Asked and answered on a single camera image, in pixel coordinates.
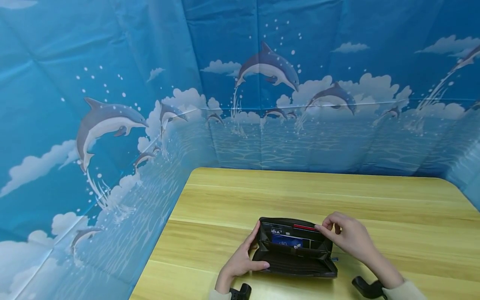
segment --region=sleeve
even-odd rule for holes
[[[232,298],[232,293],[223,295],[217,292],[216,290],[211,290],[208,300],[230,300],[230,298]]]
[[[397,288],[383,288],[383,290],[388,300],[427,300],[427,297],[408,280],[405,280],[405,282]]]

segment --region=black wallet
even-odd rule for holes
[[[267,273],[289,276],[336,278],[333,243],[314,228],[314,223],[288,218],[260,218],[259,248],[254,261],[270,264]]]

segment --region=card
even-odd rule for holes
[[[272,243],[293,247],[295,249],[303,247],[303,240],[294,237],[286,237],[277,234],[272,234]]]

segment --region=black plastic bracket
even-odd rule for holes
[[[232,293],[232,298],[230,298],[230,300],[249,300],[250,294],[252,293],[252,288],[248,284],[244,283],[241,285],[240,291],[231,288],[230,293]]]
[[[383,297],[387,299],[382,288],[384,287],[380,281],[368,284],[362,276],[357,276],[352,280],[353,286],[367,299],[377,299]]]

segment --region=blue backdrop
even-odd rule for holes
[[[127,299],[196,167],[480,207],[480,2],[0,0],[0,300]]]

